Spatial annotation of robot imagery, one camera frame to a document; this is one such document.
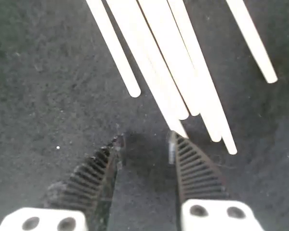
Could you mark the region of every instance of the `mounting hole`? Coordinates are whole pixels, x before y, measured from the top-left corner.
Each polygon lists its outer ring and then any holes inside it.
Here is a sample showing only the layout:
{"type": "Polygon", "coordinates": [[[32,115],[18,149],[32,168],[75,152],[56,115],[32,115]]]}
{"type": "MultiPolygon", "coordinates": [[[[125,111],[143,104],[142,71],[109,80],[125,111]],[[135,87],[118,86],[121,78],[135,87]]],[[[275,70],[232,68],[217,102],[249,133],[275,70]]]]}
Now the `mounting hole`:
{"type": "Polygon", "coordinates": [[[24,223],[23,223],[23,230],[32,230],[35,229],[39,224],[39,218],[38,217],[31,217],[29,219],[27,219],[24,223]]]}
{"type": "Polygon", "coordinates": [[[200,205],[193,205],[190,208],[190,213],[191,215],[198,216],[198,217],[206,217],[209,215],[206,209],[200,205]]]}
{"type": "Polygon", "coordinates": [[[73,231],[76,227],[74,218],[64,218],[58,225],[58,231],[73,231]]]}
{"type": "Polygon", "coordinates": [[[237,219],[244,219],[246,217],[243,210],[238,207],[229,207],[227,209],[227,214],[229,217],[237,219]]]}

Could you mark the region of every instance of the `white stick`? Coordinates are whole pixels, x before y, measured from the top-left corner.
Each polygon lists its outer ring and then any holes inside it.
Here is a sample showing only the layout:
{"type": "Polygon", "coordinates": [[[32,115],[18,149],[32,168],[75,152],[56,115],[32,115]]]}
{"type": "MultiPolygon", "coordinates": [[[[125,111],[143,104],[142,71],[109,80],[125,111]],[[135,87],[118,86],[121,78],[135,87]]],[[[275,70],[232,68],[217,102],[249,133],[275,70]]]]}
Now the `white stick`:
{"type": "Polygon", "coordinates": [[[182,0],[168,0],[168,3],[171,7],[189,56],[193,62],[194,68],[197,69],[198,77],[201,80],[203,103],[201,105],[200,113],[203,120],[207,120],[205,124],[211,139],[218,142],[221,140],[221,137],[223,137],[228,152],[230,154],[236,154],[237,149],[227,118],[201,51],[200,44],[190,22],[184,2],[182,0]]]}
{"type": "Polygon", "coordinates": [[[153,38],[153,35],[147,26],[147,23],[143,17],[143,14],[135,0],[124,0],[124,5],[128,6],[128,12],[124,12],[124,8],[121,7],[121,13],[130,15],[130,23],[134,28],[135,39],[143,45],[143,49],[151,65],[155,69],[158,78],[160,78],[161,87],[167,94],[172,104],[174,104],[174,111],[178,119],[187,119],[189,112],[181,98],[181,95],[172,79],[172,76],[167,68],[158,46],[153,38]]]}
{"type": "Polygon", "coordinates": [[[167,0],[139,0],[139,3],[191,115],[198,115],[195,70],[167,0]]]}
{"type": "Polygon", "coordinates": [[[276,73],[244,1],[226,1],[264,78],[268,83],[276,82],[276,73]]]}
{"type": "Polygon", "coordinates": [[[187,137],[181,122],[173,113],[172,104],[163,91],[162,82],[153,69],[142,43],[135,39],[137,35],[131,23],[135,19],[132,14],[125,12],[125,10],[130,10],[127,1],[107,0],[107,3],[170,130],[187,137]]]}
{"type": "Polygon", "coordinates": [[[132,97],[138,97],[141,93],[141,90],[117,38],[117,35],[112,27],[102,1],[87,0],[87,4],[117,65],[117,68],[129,94],[132,97]]]}

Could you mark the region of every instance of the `screw hole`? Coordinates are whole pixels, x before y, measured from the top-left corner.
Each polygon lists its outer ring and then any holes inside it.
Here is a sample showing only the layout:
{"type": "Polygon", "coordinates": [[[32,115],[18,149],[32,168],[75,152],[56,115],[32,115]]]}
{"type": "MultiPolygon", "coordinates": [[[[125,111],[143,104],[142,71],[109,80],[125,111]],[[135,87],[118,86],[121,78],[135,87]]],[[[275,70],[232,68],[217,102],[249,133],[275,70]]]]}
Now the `screw hole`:
{"type": "Polygon", "coordinates": [[[237,208],[237,207],[230,207],[227,209],[227,214],[231,218],[237,218],[237,219],[244,219],[245,213],[243,212],[242,209],[237,208]]]}
{"type": "Polygon", "coordinates": [[[60,221],[58,231],[73,231],[75,227],[76,221],[74,218],[65,218],[60,221]]]}
{"type": "Polygon", "coordinates": [[[23,223],[22,228],[23,230],[28,231],[28,230],[35,229],[38,226],[38,224],[39,224],[39,218],[31,217],[23,223]]]}
{"type": "Polygon", "coordinates": [[[206,209],[200,205],[193,205],[190,208],[190,213],[191,215],[198,216],[198,217],[206,217],[209,215],[206,209]]]}

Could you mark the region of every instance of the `wooden stick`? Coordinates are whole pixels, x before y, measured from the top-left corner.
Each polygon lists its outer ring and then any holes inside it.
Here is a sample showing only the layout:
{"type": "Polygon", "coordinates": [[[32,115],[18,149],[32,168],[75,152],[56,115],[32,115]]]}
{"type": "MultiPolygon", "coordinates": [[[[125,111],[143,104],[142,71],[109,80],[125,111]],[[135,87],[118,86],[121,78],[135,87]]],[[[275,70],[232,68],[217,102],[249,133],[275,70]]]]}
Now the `wooden stick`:
{"type": "Polygon", "coordinates": [[[87,0],[87,4],[117,65],[117,68],[129,94],[132,97],[138,97],[141,93],[141,90],[117,38],[117,35],[112,27],[102,1],[87,0]]]}
{"type": "Polygon", "coordinates": [[[186,109],[183,99],[181,98],[137,2],[135,0],[125,0],[125,4],[128,5],[128,14],[130,14],[132,18],[130,23],[134,28],[135,39],[142,44],[151,65],[162,83],[161,87],[163,88],[163,91],[167,94],[172,104],[174,104],[173,113],[177,115],[178,119],[187,119],[189,112],[186,109]]]}
{"type": "Polygon", "coordinates": [[[236,154],[237,149],[227,122],[227,118],[201,51],[200,44],[190,22],[184,2],[182,0],[168,0],[168,3],[194,68],[198,71],[198,77],[202,86],[200,90],[202,90],[201,94],[203,95],[203,103],[201,105],[202,107],[200,109],[200,113],[203,120],[207,120],[205,124],[211,139],[218,142],[221,140],[221,137],[223,137],[228,152],[230,154],[236,154]]]}
{"type": "Polygon", "coordinates": [[[226,2],[264,78],[268,83],[276,82],[276,73],[244,1],[226,0],[226,2]]]}
{"type": "Polygon", "coordinates": [[[167,0],[139,0],[172,77],[191,115],[199,114],[196,73],[167,0]]]}
{"type": "Polygon", "coordinates": [[[170,130],[174,130],[183,137],[187,137],[180,120],[173,113],[173,104],[171,104],[165,93],[162,86],[163,81],[158,78],[146,55],[142,42],[137,38],[136,28],[132,23],[136,19],[133,17],[133,14],[125,12],[126,10],[131,11],[129,1],[107,0],[107,3],[170,130]]]}

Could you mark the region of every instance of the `gray fabric surface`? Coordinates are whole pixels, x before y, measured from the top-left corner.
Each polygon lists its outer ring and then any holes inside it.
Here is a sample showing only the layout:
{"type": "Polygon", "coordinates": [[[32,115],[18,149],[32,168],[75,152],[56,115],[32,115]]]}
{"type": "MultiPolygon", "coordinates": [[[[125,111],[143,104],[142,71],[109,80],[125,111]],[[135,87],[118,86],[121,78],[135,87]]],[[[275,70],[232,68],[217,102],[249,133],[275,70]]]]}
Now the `gray fabric surface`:
{"type": "MultiPolygon", "coordinates": [[[[225,1],[186,1],[238,154],[210,142],[200,117],[183,123],[263,227],[289,231],[289,0],[245,2],[280,80],[266,84],[225,1]]],[[[118,124],[132,135],[109,230],[176,230],[168,128],[127,52],[137,99],[84,0],[0,0],[0,221],[34,205],[118,124]]]]}

